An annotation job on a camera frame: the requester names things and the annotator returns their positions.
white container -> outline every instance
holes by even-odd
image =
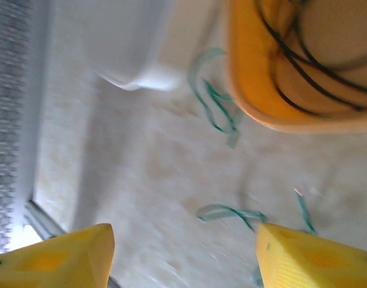
[[[92,68],[123,89],[173,89],[185,80],[214,3],[96,1],[86,36]]]

green string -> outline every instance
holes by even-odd
[[[306,207],[305,199],[303,195],[299,192],[297,188],[294,189],[296,192],[297,202],[302,211],[302,219],[305,222],[307,229],[303,229],[305,233],[309,233],[312,235],[317,235],[313,225],[311,224],[310,215],[308,212],[308,208]],[[197,219],[199,219],[203,223],[207,223],[209,221],[220,220],[227,217],[237,216],[242,219],[242,221],[248,226],[248,228],[255,233],[254,228],[249,223],[248,218],[260,220],[261,223],[267,222],[267,217],[261,213],[260,211],[251,211],[251,210],[235,210],[231,207],[213,204],[207,205],[205,207],[200,208],[195,214]],[[257,286],[263,286],[261,271],[259,266],[257,266],[252,274],[251,282]]]
[[[209,81],[202,79],[202,84],[205,91],[207,92],[207,95],[210,97],[210,99],[214,102],[216,107],[222,112],[222,114],[225,116],[227,120],[226,127],[221,128],[216,123],[212,110],[209,108],[209,106],[201,96],[201,93],[199,92],[197,87],[198,74],[202,65],[205,62],[212,60],[213,58],[225,55],[226,55],[225,51],[223,51],[221,48],[209,49],[199,54],[197,57],[194,58],[189,67],[188,82],[193,94],[202,104],[209,122],[215,129],[229,136],[227,144],[228,146],[234,148],[240,134],[239,130],[237,129],[237,125],[240,123],[240,120],[242,119],[243,115],[243,113],[241,113],[240,108],[237,107],[236,113],[234,114],[234,116],[231,116],[225,109],[225,107],[221,104],[221,101],[232,102],[233,101],[232,97],[229,94],[221,95],[217,93],[216,90],[213,88],[213,86],[209,83]]]

black cable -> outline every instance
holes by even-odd
[[[287,60],[289,61],[289,63],[297,70],[297,72],[314,88],[316,89],[319,93],[323,94],[324,96],[326,96],[327,98],[340,103],[340,104],[344,104],[350,108],[352,108],[355,111],[364,111],[367,110],[367,107],[361,106],[357,103],[353,103],[347,100],[344,100],[342,98],[340,98],[339,96],[330,93],[329,91],[325,90],[323,87],[321,87],[317,82],[315,82],[306,72],[305,70],[302,69],[302,67],[297,63],[296,60],[310,65],[318,70],[320,70],[321,72],[323,72],[324,74],[328,75],[329,77],[331,77],[332,79],[336,80],[339,83],[342,83],[346,86],[352,87],[354,89],[357,89],[359,91],[365,92],[367,93],[367,87],[364,87],[362,85],[358,85],[356,83],[350,82],[347,79],[335,74],[331,69],[325,67],[324,65],[320,64],[309,52],[309,50],[306,48],[303,40],[302,40],[302,34],[301,31],[299,29],[299,12],[296,13],[289,29],[286,31],[285,36],[282,37],[278,32],[276,32],[267,22],[265,15],[263,13],[263,9],[262,6],[260,4],[260,0],[255,0],[255,7],[257,10],[258,15],[260,16],[261,21],[263,22],[264,26],[266,27],[267,31],[269,32],[269,34],[273,37],[273,39],[278,43],[278,46],[283,50],[283,54],[284,56],[287,58]],[[287,36],[289,35],[289,32],[291,30],[294,30],[294,32],[297,35],[298,41],[301,45],[301,49],[303,50],[303,52],[305,53],[305,55],[308,57],[308,59],[305,59],[304,57],[300,56],[299,54],[297,54],[294,50],[292,50],[291,48],[289,48],[286,44],[285,41]],[[331,117],[332,114],[321,114],[318,112],[314,112],[314,111],[310,111],[308,109],[305,109],[301,106],[299,106],[298,104],[296,104],[295,102],[293,102],[291,99],[289,99],[280,89],[278,82],[276,80],[275,74],[273,73],[273,71],[275,71],[274,69],[271,69],[270,74],[271,74],[271,78],[272,78],[272,82],[275,86],[275,89],[277,90],[278,94],[281,96],[281,98],[288,103],[289,105],[291,105],[292,107],[294,107],[297,110],[300,110],[301,112],[307,113],[309,115],[312,116],[320,116],[320,117]]]
[[[298,42],[299,42],[303,52],[307,55],[307,57],[310,59],[311,62],[316,63],[317,61],[311,55],[310,51],[306,48],[305,41],[303,40],[303,37],[302,37],[303,33],[302,33],[302,30],[299,26],[299,23],[297,23],[296,29],[298,29],[298,33],[296,33],[297,39],[298,39]],[[333,71],[350,71],[350,70],[353,70],[353,69],[358,69],[360,67],[367,66],[367,54],[359,56],[356,59],[347,60],[346,62],[339,63],[339,64],[330,64],[330,65],[320,64],[320,65],[325,66],[325,67],[327,67],[327,68],[329,68],[330,70],[333,70]]]

floor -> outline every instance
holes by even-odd
[[[246,116],[230,149],[186,85],[97,77],[83,4],[54,5],[35,200],[67,231],[111,223],[122,287],[254,287],[254,235],[195,212],[222,203],[299,229],[295,185],[321,236],[367,250],[367,133],[291,135]]]

orange bucket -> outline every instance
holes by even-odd
[[[289,57],[278,39],[306,61]],[[355,87],[306,63],[302,45]],[[230,0],[228,55],[231,94],[263,125],[294,133],[367,130],[367,0]]]

